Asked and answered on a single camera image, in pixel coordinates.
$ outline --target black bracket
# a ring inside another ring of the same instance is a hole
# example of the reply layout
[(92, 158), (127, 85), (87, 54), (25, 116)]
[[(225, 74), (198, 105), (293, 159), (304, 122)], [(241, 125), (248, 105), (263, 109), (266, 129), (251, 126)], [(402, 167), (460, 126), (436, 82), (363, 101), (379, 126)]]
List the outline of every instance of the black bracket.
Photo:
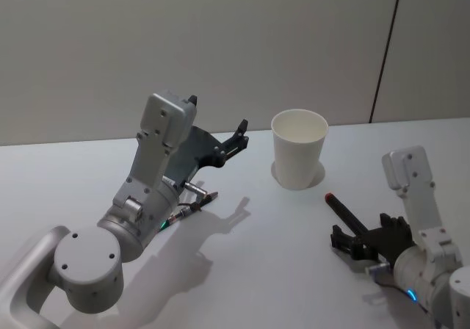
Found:
[(164, 175), (174, 181), (175, 189), (181, 193), (184, 183), (191, 181), (199, 169), (222, 167), (227, 160), (246, 149), (247, 128), (248, 121), (243, 120), (232, 137), (220, 142), (207, 131), (193, 126), (186, 141), (171, 156)]
[(378, 255), (381, 255), (393, 268), (398, 256), (415, 245), (410, 226), (403, 217), (390, 217), (382, 213), (380, 214), (382, 227), (368, 230), (333, 194), (328, 193), (325, 200), (355, 234), (355, 236), (346, 235), (337, 225), (333, 226), (331, 234), (331, 246), (350, 254), (351, 259), (378, 261)]

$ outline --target cup rim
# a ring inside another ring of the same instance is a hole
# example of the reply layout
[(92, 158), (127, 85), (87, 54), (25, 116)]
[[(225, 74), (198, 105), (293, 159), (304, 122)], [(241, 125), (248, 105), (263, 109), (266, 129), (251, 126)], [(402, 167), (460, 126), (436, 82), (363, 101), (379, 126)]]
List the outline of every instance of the cup rim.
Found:
[[(308, 112), (309, 114), (313, 114), (314, 116), (317, 116), (318, 118), (320, 118), (323, 121), (323, 123), (326, 125), (325, 133), (318, 140), (310, 140), (308, 142), (293, 142), (291, 140), (287, 140), (286, 138), (282, 137), (278, 132), (276, 132), (276, 130), (274, 130), (273, 123), (274, 123), (275, 119), (278, 118), (279, 116), (281, 116), (282, 114), (285, 114), (286, 112), (293, 112), (293, 111)], [(290, 144), (311, 144), (311, 143), (319, 142), (320, 140), (323, 140), (326, 137), (326, 135), (328, 134), (329, 129), (330, 129), (330, 125), (328, 125), (328, 122), (326, 121), (326, 119), (323, 116), (321, 116), (321, 114), (319, 114), (318, 112), (315, 112), (315, 111), (307, 110), (307, 109), (287, 109), (287, 110), (281, 111), (278, 114), (276, 114), (271, 120), (271, 131), (272, 131), (272, 133), (275, 134), (276, 137), (279, 138), (280, 140), (283, 140), (284, 142), (287, 142), (287, 143), (290, 143)]]

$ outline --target blue led light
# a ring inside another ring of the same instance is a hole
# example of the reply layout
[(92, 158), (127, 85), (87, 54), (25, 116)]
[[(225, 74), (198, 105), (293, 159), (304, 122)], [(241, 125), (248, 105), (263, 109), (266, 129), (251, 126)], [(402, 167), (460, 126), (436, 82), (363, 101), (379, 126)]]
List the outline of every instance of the blue led light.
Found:
[(406, 293), (408, 296), (410, 296), (410, 299), (413, 300), (413, 302), (418, 302), (418, 297), (416, 296), (416, 293), (412, 289), (406, 290)]

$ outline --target led light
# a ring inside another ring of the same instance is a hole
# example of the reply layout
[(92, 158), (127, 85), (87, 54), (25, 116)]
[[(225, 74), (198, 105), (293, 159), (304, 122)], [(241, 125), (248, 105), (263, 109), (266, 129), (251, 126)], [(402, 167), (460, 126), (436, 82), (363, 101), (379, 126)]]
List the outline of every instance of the led light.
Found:
[(410, 299), (413, 300), (413, 302), (418, 302), (418, 297), (416, 296), (416, 293), (412, 289), (406, 290), (406, 293), (410, 297)]
[(160, 226), (160, 231), (163, 231), (166, 229), (168, 226), (170, 226), (170, 222), (168, 220), (165, 220), (162, 225)]

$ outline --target round joint cover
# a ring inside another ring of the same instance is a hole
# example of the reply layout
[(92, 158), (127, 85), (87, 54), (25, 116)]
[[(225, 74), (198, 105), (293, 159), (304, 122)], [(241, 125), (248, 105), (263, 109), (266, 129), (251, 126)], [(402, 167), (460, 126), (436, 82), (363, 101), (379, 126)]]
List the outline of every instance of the round joint cover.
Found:
[(54, 266), (70, 304), (84, 313), (113, 306), (123, 291), (119, 242), (103, 228), (71, 232), (57, 245)]
[(470, 267), (455, 270), (449, 279), (452, 291), (470, 304)]

